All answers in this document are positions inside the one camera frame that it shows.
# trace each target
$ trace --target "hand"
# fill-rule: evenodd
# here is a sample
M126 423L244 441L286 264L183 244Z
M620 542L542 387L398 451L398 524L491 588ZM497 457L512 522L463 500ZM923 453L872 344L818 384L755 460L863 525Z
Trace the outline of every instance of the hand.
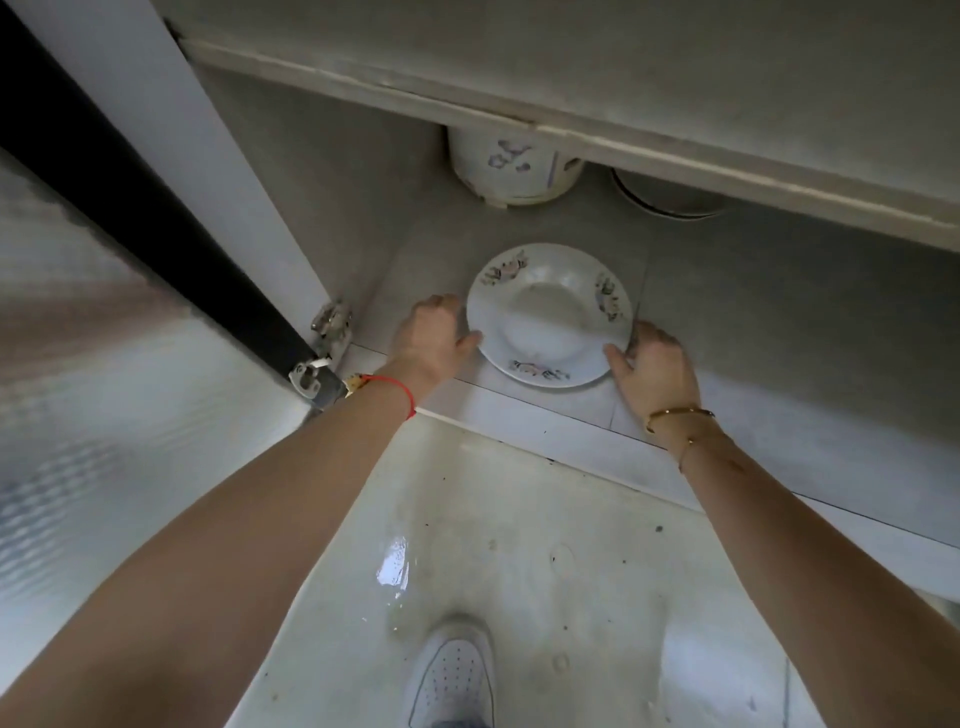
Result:
M637 321L633 342L626 355L613 344L604 347L604 354L620 394L642 424L654 412L701 406L697 376L679 341L647 321ZM636 361L635 366L627 361L628 356ZM705 419L700 415L693 417ZM673 425L690 422L682 415L671 415L659 422L654 420L651 427L665 429L661 426L668 420L674 421Z
M419 403L453 377L483 338L479 331L457 338L460 299L452 293L414 305L394 336L387 363L378 374L399 379Z

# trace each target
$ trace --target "person's right arm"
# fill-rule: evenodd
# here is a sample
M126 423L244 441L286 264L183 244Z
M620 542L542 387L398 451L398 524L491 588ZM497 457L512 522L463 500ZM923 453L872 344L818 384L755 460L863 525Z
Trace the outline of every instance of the person's right arm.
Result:
M605 349L638 419L700 407L676 339L636 329L636 367ZM960 726L960 632L764 471L702 414L651 422L747 594L830 728Z

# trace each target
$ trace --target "red string bracelet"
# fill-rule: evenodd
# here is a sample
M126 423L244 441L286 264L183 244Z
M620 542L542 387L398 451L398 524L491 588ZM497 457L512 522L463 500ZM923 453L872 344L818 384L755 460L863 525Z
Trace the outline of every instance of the red string bracelet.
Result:
M389 381L392 384L395 384L400 389L402 389L407 394L407 399L410 400L410 414L407 415L407 420L417 414L417 403L414 401L414 393L410 391L410 388L404 384L399 379L394 379L392 376L380 376L380 375L360 375L360 379L364 382L368 381Z

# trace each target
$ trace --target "plate center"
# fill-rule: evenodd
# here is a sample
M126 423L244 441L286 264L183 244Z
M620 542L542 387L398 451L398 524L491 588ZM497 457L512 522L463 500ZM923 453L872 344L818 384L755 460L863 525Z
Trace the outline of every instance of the plate center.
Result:
M556 283L534 283L517 292L504 311L503 335L524 360L548 364L573 356L585 344L583 303Z

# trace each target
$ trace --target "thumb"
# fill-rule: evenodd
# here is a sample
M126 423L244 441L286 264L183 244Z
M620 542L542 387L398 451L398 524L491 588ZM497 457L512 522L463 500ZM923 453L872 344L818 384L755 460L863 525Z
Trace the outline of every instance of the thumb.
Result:
M603 353L607 356L610 371L613 372L613 378L616 379L617 384L634 372L634 368L630 366L623 352L613 344L604 346Z
M480 342L483 341L483 334L480 331L471 331L456 344L457 358L463 362L473 353Z

